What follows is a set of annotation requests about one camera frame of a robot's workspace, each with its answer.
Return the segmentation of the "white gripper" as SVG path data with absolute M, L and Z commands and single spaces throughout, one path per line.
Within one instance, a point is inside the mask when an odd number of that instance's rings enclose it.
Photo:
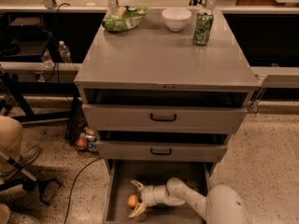
M 134 210 L 128 216 L 129 218 L 135 218 L 141 216 L 147 209 L 147 206 L 153 206 L 156 204 L 154 199 L 154 187 L 144 186 L 137 180 L 132 180 L 131 184 L 136 186 L 137 190 L 141 193 L 141 200 L 143 203 L 137 203 Z

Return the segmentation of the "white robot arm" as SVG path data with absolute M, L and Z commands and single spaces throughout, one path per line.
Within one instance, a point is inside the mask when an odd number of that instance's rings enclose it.
M 215 186 L 204 196 L 176 177 L 159 186 L 145 186 L 137 180 L 131 183 L 139 191 L 141 202 L 135 204 L 129 218 L 139 217 L 148 207 L 157 204 L 181 206 L 186 203 L 206 224 L 253 224 L 243 199 L 226 185 Z

